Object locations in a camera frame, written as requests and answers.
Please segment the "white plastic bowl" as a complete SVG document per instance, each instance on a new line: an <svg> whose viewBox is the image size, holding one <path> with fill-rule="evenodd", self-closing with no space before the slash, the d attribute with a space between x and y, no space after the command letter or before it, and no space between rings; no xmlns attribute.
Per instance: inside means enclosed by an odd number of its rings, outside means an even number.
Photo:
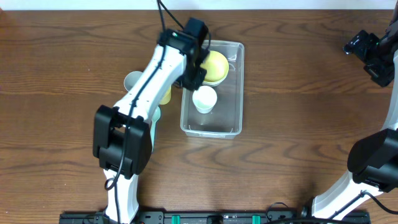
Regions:
<svg viewBox="0 0 398 224"><path fill-rule="evenodd" d="M218 86L226 79L226 77L227 77L227 75L225 75L222 79L220 79L216 82L208 82L208 81L204 80L202 85L210 86L210 87Z"/></svg>

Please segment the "cream plastic cup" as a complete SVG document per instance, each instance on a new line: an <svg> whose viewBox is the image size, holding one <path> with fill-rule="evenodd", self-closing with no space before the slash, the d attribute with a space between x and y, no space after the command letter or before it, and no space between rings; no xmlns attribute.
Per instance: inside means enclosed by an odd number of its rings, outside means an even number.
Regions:
<svg viewBox="0 0 398 224"><path fill-rule="evenodd" d="M209 113L216 105L218 96L210 86L201 86L192 95L192 101L197 111L201 114Z"/></svg>

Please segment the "yellow plastic bowl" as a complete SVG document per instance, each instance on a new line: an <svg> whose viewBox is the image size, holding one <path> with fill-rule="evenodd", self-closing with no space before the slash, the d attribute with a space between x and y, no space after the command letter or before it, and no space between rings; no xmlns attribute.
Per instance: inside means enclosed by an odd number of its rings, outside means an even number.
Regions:
<svg viewBox="0 0 398 224"><path fill-rule="evenodd" d="M223 54L211 50L200 68L206 70L205 82L216 83L226 78L229 72L229 63Z"/></svg>

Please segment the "grey plastic cup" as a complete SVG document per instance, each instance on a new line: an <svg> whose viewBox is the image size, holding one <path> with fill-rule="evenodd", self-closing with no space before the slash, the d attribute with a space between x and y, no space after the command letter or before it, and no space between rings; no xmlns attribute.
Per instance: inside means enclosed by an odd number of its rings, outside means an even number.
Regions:
<svg viewBox="0 0 398 224"><path fill-rule="evenodd" d="M130 91L131 88L137 83L140 79L142 72L140 71L133 71L126 75L124 79L124 87L126 91Z"/></svg>

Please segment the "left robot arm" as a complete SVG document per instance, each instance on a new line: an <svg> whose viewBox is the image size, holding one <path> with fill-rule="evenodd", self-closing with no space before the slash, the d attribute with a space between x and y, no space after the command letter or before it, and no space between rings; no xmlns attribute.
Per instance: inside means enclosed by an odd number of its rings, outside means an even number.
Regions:
<svg viewBox="0 0 398 224"><path fill-rule="evenodd" d="M104 170L108 191L105 217L131 223L138 211L137 181L154 147L153 116L175 82L197 90L204 81L201 63L210 51L203 46L208 30L167 29L134 86L112 107L101 105L94 118L93 155Z"/></svg>

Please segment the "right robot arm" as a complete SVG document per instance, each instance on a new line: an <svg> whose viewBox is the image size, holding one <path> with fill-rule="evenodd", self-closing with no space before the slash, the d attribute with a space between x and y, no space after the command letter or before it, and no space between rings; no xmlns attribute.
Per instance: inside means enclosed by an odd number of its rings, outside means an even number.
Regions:
<svg viewBox="0 0 398 224"><path fill-rule="evenodd" d="M397 32L378 38L365 30L343 47L357 56L371 80L381 87L393 85L389 109L381 130L357 141L349 152L347 171L326 192L317 195L306 215L342 220L368 199L397 188Z"/></svg>

